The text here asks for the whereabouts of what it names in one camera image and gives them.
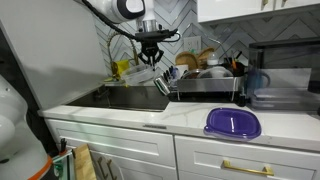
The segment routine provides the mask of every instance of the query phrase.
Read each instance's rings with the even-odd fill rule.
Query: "kitchen appliance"
[[[320,38],[249,45],[247,97],[257,110],[316,111],[320,106]]]

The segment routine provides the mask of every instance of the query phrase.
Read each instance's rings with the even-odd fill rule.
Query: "white countertop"
[[[208,113],[220,107],[247,110],[257,116],[262,133],[249,143],[320,152],[320,118],[304,113],[255,112],[235,104],[170,102],[163,112],[58,106],[41,111],[40,115],[66,121],[216,138],[205,135],[203,128],[206,125]],[[161,125],[166,129],[143,127],[146,124]]]

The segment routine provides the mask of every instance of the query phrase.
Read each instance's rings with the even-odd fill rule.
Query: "purple plastic container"
[[[210,111],[204,133],[225,139],[249,141],[260,136],[261,126],[251,112],[217,108]]]

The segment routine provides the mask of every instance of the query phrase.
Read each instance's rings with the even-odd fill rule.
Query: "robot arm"
[[[177,29],[163,30],[158,25],[154,15],[153,0],[75,0],[85,4],[106,25],[120,34],[140,42],[141,53],[138,57],[145,63],[155,66],[160,61],[163,51],[159,49],[159,42],[176,42],[180,39]],[[114,24],[136,19],[137,33],[135,36],[119,29]],[[165,41],[177,34],[178,39]]]

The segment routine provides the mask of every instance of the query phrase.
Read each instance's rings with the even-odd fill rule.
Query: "white robot body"
[[[27,109],[25,100],[0,76],[1,180],[41,177],[51,165],[50,157],[25,121]]]

